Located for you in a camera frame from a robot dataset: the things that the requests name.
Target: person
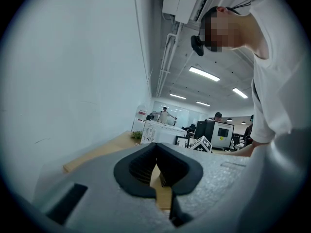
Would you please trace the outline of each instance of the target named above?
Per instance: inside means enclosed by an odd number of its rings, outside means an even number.
[[[216,112],[214,121],[220,122],[222,120],[222,116],[223,114],[221,114],[220,112]]]
[[[160,115],[160,122],[163,124],[168,124],[167,122],[167,117],[170,116],[174,118],[175,120],[177,119],[176,117],[172,116],[168,111],[166,107],[163,107],[163,111],[157,112],[157,114]]]
[[[253,141],[253,139],[251,138],[251,133],[252,133],[252,128],[253,128],[253,120],[254,120],[254,115],[251,115],[250,121],[252,122],[252,124],[246,128],[244,136],[243,136],[243,140],[245,142],[245,144],[244,144],[245,147],[247,145],[251,144]]]
[[[310,45],[303,28],[285,0],[251,0],[249,12],[242,16],[213,7],[203,16],[199,35],[210,51],[246,47],[254,56],[253,142],[229,153],[239,156],[311,125]]]

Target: ceiling light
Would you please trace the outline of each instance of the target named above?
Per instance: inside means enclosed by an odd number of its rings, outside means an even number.
[[[173,96],[173,97],[177,97],[177,98],[180,98],[180,99],[186,99],[186,98],[184,98],[184,97],[181,97],[181,96],[177,96],[177,95],[174,95],[174,94],[170,94],[171,96]]]
[[[189,71],[190,72],[195,72],[195,73],[197,73],[197,74],[200,74],[200,75],[202,75],[202,76],[204,76],[204,77],[207,77],[207,78],[209,78],[209,79],[211,79],[211,80],[214,80],[214,81],[219,81],[220,80],[220,78],[218,78],[218,77],[216,77],[216,76],[214,76],[214,75],[211,75],[211,74],[209,74],[209,73],[207,73],[207,72],[204,72],[204,71],[201,71],[201,70],[199,70],[199,69],[196,69],[196,68],[194,68],[194,67],[191,67],[190,69],[189,69]]]
[[[206,103],[201,103],[201,102],[197,102],[197,103],[205,105],[205,106],[210,106],[209,104],[206,104]]]
[[[238,90],[237,88],[233,88],[232,90],[237,94],[239,94],[242,98],[244,99],[248,98],[248,96],[246,96],[242,91]]]

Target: ear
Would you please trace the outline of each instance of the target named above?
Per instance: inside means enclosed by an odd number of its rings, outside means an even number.
[[[217,7],[216,10],[217,10],[217,12],[228,13],[228,9],[226,7],[219,6],[219,7]]]

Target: green plant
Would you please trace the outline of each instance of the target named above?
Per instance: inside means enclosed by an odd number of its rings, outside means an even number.
[[[132,132],[131,138],[139,140],[142,138],[142,131]]]

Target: picture frame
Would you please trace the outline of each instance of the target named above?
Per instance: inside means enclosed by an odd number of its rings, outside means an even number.
[[[189,138],[188,149],[190,149],[190,148],[193,146],[193,144],[195,143],[195,141],[196,141],[196,139],[194,139],[194,138]]]
[[[189,145],[189,138],[183,136],[176,136],[175,145],[187,149]]]

